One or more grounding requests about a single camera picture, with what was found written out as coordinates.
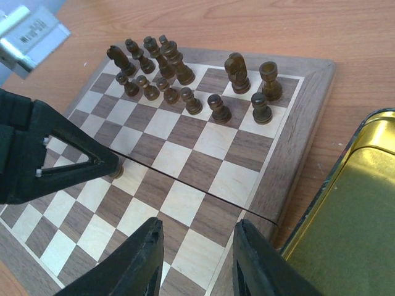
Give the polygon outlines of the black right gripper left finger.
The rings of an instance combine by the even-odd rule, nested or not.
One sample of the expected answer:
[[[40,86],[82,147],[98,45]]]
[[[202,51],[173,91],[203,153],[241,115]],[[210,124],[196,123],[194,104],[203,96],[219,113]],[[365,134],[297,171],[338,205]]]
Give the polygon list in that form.
[[[159,295],[163,262],[163,224],[151,217],[104,261],[57,295]]]

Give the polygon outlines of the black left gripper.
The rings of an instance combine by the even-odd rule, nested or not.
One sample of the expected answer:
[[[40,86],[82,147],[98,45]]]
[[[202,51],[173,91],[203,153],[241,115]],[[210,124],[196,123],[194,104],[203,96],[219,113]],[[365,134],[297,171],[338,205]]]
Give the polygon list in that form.
[[[52,136],[88,161],[43,169]],[[47,103],[1,90],[1,203],[23,204],[117,171],[119,157]]]

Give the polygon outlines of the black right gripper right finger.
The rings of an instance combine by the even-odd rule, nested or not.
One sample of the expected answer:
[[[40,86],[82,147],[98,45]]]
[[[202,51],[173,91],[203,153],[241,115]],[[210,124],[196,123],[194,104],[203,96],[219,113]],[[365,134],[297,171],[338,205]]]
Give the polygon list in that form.
[[[235,295],[321,295],[247,219],[234,229],[233,291]]]

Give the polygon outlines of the dark wooden knight piece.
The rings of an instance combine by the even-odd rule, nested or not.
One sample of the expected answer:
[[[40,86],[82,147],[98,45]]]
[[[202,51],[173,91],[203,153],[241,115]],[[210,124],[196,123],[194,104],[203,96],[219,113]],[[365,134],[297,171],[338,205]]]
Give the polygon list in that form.
[[[133,63],[130,62],[129,58],[125,55],[125,53],[115,45],[111,45],[106,52],[108,58],[114,61],[114,64],[121,69],[122,73],[127,77],[132,76],[136,67]]]

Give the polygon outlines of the dark wooden bishop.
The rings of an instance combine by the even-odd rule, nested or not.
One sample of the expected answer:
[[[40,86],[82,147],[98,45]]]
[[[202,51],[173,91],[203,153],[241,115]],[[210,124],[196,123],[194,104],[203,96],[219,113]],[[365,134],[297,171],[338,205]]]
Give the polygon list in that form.
[[[144,51],[135,41],[130,38],[126,39],[125,45],[127,51],[132,54],[132,58],[139,62],[139,66],[143,73],[150,74],[155,70],[156,66],[154,62],[144,56]]]

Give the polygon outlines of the dark wooden chess piece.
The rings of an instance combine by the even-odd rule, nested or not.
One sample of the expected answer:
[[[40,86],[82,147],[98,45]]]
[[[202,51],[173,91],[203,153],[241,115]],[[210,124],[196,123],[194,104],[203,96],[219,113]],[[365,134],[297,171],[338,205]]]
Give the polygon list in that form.
[[[167,59],[160,53],[160,48],[155,38],[147,36],[143,40],[144,48],[150,53],[150,56],[156,59],[160,74],[165,79],[171,79],[175,76],[174,68],[168,63]]]

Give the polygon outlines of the dark wooden king piece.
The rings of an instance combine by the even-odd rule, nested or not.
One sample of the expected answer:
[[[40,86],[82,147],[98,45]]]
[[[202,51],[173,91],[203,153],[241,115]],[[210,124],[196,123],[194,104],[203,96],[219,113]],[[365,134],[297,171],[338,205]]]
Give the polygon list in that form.
[[[169,64],[175,69],[177,80],[181,85],[186,86],[195,80],[195,74],[183,62],[183,54],[178,50],[177,43],[168,40],[165,35],[159,36],[161,43],[160,53],[165,56]]]

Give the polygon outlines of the dark wooden rook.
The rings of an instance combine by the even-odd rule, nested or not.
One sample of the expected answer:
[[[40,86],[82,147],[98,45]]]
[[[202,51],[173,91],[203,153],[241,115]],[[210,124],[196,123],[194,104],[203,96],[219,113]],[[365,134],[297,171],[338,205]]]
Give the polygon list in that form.
[[[262,93],[269,101],[279,100],[283,94],[282,86],[277,81],[278,67],[273,61],[264,62],[259,67],[260,77],[264,82]]]

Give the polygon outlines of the wooden folding chess board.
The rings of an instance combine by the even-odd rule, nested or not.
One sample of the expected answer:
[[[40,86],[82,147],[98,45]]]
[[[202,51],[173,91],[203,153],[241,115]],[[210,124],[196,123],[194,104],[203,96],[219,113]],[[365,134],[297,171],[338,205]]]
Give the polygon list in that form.
[[[251,220],[277,233],[330,92],[331,60],[245,54],[249,91],[233,91],[228,52],[182,50],[202,103],[169,105],[128,97],[119,68],[104,58],[67,110],[89,136],[120,153],[124,172],[23,205],[1,207],[1,261],[30,295],[53,295],[104,261],[148,218],[164,229],[161,295],[232,295],[235,224]],[[283,94],[258,124],[251,97],[262,93],[259,67],[273,61]],[[221,96],[231,119],[214,122],[207,99]]]

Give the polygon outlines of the gold tin tray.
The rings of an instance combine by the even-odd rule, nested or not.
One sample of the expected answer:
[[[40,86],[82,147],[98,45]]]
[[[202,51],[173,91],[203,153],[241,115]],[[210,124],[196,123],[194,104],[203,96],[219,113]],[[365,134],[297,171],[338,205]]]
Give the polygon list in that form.
[[[323,295],[394,294],[394,109],[361,122],[281,252]]]

